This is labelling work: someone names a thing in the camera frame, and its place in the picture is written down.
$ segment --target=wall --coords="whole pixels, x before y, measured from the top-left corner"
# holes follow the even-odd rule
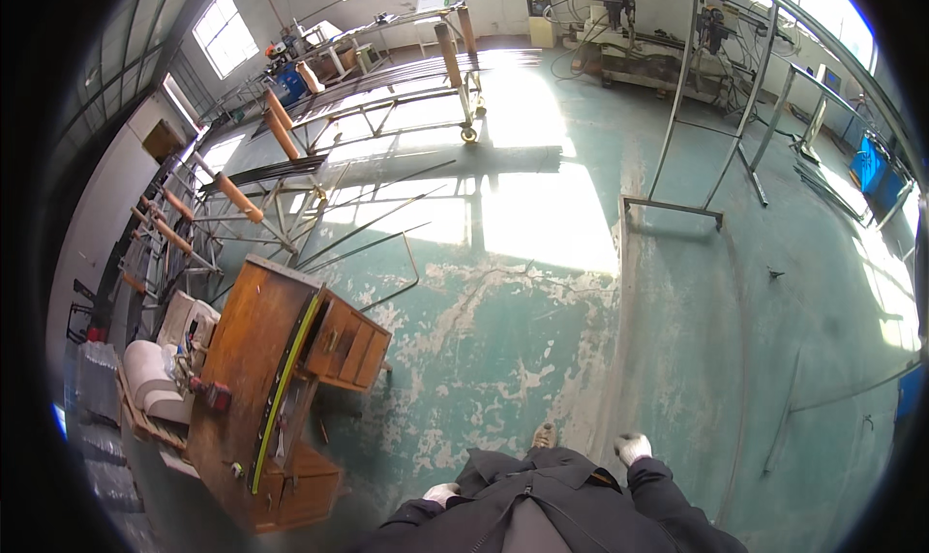
[[[113,245],[131,216],[129,207],[138,202],[158,170],[158,163],[142,147],[142,141],[161,119],[180,135],[192,139],[190,124],[159,90],[138,107],[116,134],[72,215],[55,268],[45,324],[45,349],[52,381],[62,379],[69,307],[72,302],[88,303],[74,292],[74,281],[77,279],[95,292],[99,288]]]
[[[258,48],[264,51],[272,41],[280,39],[281,25],[275,18],[268,0],[233,0],[236,7],[255,38]],[[272,0],[285,24],[292,18],[308,19],[301,21],[301,25],[309,27],[322,20],[328,20],[340,29],[348,29],[364,25],[372,20],[376,13],[405,13],[415,8],[416,0]],[[471,9],[471,19],[477,36],[490,35],[526,35],[528,34],[528,13],[525,0],[466,0]],[[733,0],[743,6],[748,6],[748,0]],[[203,11],[212,0],[203,4]],[[584,18],[587,16],[589,0],[575,0],[576,9]],[[636,29],[640,33],[652,33],[655,29],[663,29],[669,33],[683,38],[687,34],[689,25],[690,0],[636,0]],[[559,20],[566,23],[571,20],[566,5],[555,7],[555,14]],[[418,29],[427,37],[428,29],[422,25]],[[416,43],[414,25],[405,25],[390,28],[383,33],[389,48],[412,45]],[[379,37],[373,41],[383,46]],[[851,75],[838,63],[838,61],[823,49],[818,42],[809,36],[801,36],[801,51],[799,55],[791,58],[798,65],[806,68],[810,66],[816,71],[819,63],[830,65],[842,77],[842,95],[853,98],[860,93],[860,87],[853,81]],[[734,40],[725,42],[727,51],[731,51],[735,59],[740,59],[737,44]],[[192,36],[184,40],[182,48],[188,59],[203,80],[204,86],[214,98],[219,97],[228,90],[237,86],[252,75],[255,75],[266,64],[265,56],[260,52],[245,61],[235,69],[226,79],[219,79],[197,45]],[[787,75],[787,63],[774,56],[769,64],[768,73],[764,80],[764,89],[777,93],[783,85]],[[797,79],[789,97],[792,104],[804,111],[812,112],[819,95],[816,86],[803,79]],[[848,123],[847,112],[830,105],[827,110],[825,125],[840,134]]]

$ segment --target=gloved hand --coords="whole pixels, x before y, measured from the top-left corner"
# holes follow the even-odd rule
[[[445,503],[449,500],[449,497],[458,495],[460,490],[461,487],[458,486],[457,482],[446,482],[437,484],[426,491],[423,498],[427,501],[436,501],[442,505],[442,508],[445,508]]]
[[[651,457],[651,443],[644,434],[638,432],[621,434],[613,441],[613,452],[628,468],[639,458]]]

